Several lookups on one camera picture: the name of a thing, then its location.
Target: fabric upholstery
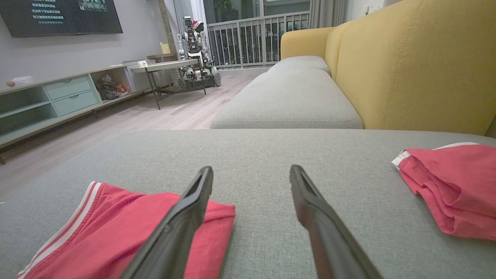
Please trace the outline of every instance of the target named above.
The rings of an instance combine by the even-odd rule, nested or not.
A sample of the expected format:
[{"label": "fabric upholstery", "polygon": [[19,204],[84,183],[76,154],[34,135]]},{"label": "fabric upholstery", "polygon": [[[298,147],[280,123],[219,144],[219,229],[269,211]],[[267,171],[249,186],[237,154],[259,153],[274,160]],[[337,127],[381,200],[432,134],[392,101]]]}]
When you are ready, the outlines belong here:
[{"label": "fabric upholstery", "polygon": [[343,37],[346,28],[352,23],[348,21],[335,27],[327,36],[327,49],[325,50],[325,62],[330,68],[331,77],[336,80],[338,68],[339,47],[341,46],[341,38]]},{"label": "fabric upholstery", "polygon": [[331,74],[329,67],[322,57],[309,55],[285,58],[270,67],[269,71],[294,71],[306,69],[323,70],[326,73]]},{"label": "fabric upholstery", "polygon": [[307,231],[289,183],[301,165],[385,279],[491,278],[496,242],[437,227],[391,164],[405,148],[454,142],[496,146],[474,135],[345,129],[137,132],[99,145],[0,205],[0,278],[15,278],[102,181],[145,194],[182,194],[210,165],[210,199],[236,218],[220,278],[316,278]]},{"label": "fabric upholstery", "polygon": [[241,90],[212,121],[213,129],[353,128],[353,106],[322,70],[270,71]]},{"label": "fabric upholstery", "polygon": [[404,0],[349,24],[336,83],[365,129],[484,135],[496,114],[495,10]]},{"label": "fabric upholstery", "polygon": [[286,32],[281,38],[281,59],[312,55],[325,57],[327,35],[334,27]]},{"label": "fabric upholstery", "polygon": [[493,122],[489,126],[488,131],[486,132],[487,137],[492,137],[496,139],[496,117],[493,119]]}]

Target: plastic bag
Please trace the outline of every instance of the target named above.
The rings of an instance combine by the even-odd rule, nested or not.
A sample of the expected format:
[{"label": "plastic bag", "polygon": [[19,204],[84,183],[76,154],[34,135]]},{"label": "plastic bag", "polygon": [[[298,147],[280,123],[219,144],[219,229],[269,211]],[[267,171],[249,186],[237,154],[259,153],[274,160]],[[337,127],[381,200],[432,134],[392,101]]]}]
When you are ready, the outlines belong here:
[{"label": "plastic bag", "polygon": [[14,87],[16,85],[22,85],[22,84],[30,83],[33,81],[34,81],[33,77],[30,75],[27,75],[27,76],[21,76],[21,77],[13,78],[12,80],[7,81],[7,85],[10,87]]}]

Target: robot wheel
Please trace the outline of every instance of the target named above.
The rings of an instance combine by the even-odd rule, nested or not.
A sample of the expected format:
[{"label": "robot wheel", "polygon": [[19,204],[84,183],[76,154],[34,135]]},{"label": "robot wheel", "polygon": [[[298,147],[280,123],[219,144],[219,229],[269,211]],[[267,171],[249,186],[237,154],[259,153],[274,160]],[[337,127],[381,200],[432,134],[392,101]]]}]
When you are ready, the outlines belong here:
[{"label": "robot wheel", "polygon": [[220,74],[218,72],[214,74],[214,83],[215,86],[220,86],[221,84]]},{"label": "robot wheel", "polygon": [[186,81],[183,78],[179,78],[178,86],[181,90],[186,89],[187,88]]}]

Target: mint green drawer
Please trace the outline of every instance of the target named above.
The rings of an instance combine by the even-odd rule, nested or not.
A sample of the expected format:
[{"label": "mint green drawer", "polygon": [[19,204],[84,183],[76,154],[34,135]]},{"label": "mint green drawer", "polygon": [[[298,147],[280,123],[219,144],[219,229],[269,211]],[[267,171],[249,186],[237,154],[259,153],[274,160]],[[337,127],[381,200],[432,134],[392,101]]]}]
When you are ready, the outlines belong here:
[{"label": "mint green drawer", "polygon": [[93,91],[88,91],[54,102],[54,106],[59,112],[59,115],[62,116],[96,103],[95,94],[93,94]]},{"label": "mint green drawer", "polygon": [[90,83],[85,75],[45,84],[44,86],[52,100],[91,89]]}]

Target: tv screen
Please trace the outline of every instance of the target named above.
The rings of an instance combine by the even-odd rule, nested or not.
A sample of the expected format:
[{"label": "tv screen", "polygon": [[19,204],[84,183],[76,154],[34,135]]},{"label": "tv screen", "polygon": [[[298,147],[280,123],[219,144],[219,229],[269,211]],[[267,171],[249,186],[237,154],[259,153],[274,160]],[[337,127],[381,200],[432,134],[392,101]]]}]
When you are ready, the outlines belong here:
[{"label": "tv screen", "polygon": [[14,38],[122,33],[113,0],[0,0]]}]

